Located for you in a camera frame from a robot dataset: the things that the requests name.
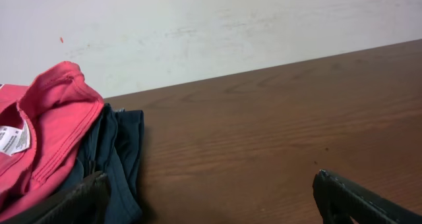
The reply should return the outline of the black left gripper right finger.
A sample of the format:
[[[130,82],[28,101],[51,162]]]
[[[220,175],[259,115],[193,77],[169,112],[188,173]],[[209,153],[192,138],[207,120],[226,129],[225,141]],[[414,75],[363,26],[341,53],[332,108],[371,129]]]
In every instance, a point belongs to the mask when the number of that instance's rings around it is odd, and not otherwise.
[[[420,215],[324,169],[314,177],[313,196],[323,224],[421,222]]]

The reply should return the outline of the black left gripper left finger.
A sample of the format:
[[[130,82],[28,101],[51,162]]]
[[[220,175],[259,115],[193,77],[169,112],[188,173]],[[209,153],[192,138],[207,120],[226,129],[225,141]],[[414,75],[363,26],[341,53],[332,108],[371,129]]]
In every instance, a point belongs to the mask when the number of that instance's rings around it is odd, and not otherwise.
[[[96,171],[3,224],[103,224],[111,197],[108,175]]]

